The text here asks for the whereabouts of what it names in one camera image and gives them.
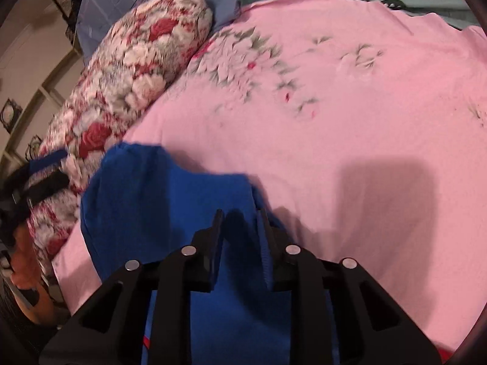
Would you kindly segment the person's left hand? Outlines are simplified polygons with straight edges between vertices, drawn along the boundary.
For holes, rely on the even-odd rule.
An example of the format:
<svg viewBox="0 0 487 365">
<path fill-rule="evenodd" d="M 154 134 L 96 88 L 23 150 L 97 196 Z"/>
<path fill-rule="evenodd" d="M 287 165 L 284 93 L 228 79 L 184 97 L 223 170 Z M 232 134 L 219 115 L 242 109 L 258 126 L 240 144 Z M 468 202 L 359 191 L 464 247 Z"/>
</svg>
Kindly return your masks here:
<svg viewBox="0 0 487 365">
<path fill-rule="evenodd" d="M 16 246 L 11 255 L 11 266 L 13 269 L 11 281 L 20 290 L 35 288 L 40 296 L 37 304 L 28 308 L 15 295 L 17 305 L 22 313 L 35 324 L 50 326 L 64 324 L 66 315 L 69 315 L 69 313 L 56 307 L 50 295 L 42 286 L 40 265 L 27 224 L 20 225 L 16 229 L 14 236 Z"/>
</svg>

